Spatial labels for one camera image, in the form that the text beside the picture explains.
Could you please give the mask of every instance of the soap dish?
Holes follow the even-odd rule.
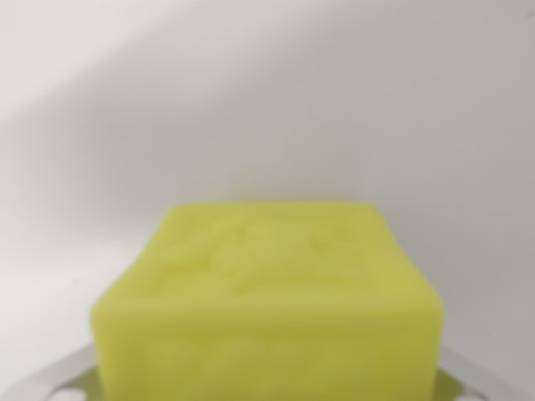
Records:
[[[0,401],[105,401],[93,345],[58,360],[11,386]],[[431,401],[535,401],[448,347]]]

